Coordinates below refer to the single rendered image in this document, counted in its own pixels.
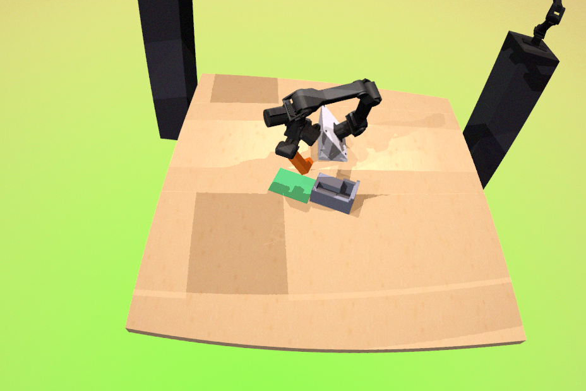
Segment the orange l-shaped part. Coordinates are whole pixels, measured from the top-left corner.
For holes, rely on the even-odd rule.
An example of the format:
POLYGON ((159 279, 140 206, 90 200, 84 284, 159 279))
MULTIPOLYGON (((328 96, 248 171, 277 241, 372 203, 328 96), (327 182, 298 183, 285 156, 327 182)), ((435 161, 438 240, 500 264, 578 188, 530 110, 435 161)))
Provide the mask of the orange l-shaped part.
POLYGON ((299 152, 296 152, 294 158, 289 160, 301 175, 307 174, 313 164, 313 160, 310 157, 303 159, 299 152))

